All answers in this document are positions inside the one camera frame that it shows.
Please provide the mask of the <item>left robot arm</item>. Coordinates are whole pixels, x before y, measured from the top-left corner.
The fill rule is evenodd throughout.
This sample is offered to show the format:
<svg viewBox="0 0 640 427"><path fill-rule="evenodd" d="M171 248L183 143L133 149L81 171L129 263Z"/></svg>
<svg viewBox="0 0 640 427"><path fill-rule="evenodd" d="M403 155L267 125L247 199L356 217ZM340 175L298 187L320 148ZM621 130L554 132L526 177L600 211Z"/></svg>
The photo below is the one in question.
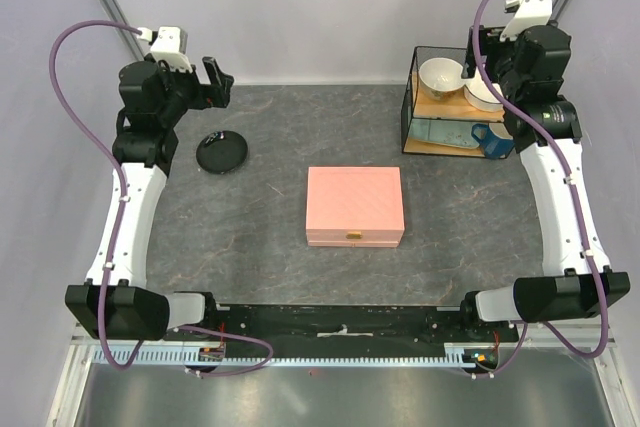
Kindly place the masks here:
<svg viewBox="0 0 640 427"><path fill-rule="evenodd" d="M224 108L234 79L212 57L208 83L165 61L134 62L119 73L123 107L111 148L115 160L107 222L84 282L68 286L65 304L95 338L158 341L182 325L198 340L219 329L211 294L163 295L147 289L147 251L154 214L178 146L175 127L189 110Z"/></svg>

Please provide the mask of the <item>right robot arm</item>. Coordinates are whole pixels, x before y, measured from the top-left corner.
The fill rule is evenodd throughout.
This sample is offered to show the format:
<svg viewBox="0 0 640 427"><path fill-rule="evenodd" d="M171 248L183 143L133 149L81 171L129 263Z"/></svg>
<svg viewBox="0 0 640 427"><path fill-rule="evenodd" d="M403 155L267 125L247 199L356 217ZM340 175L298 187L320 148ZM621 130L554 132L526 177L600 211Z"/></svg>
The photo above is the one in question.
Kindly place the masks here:
<svg viewBox="0 0 640 427"><path fill-rule="evenodd" d="M592 318L630 291L599 241L582 176L582 130L574 105L560 92L571 38L555 23L529 27L512 40L499 27L471 28L465 72L478 65L503 96L540 126L511 111L504 124L531 183L543 237L543 273L500 289L470 292L458 328L483 339L494 322Z"/></svg>

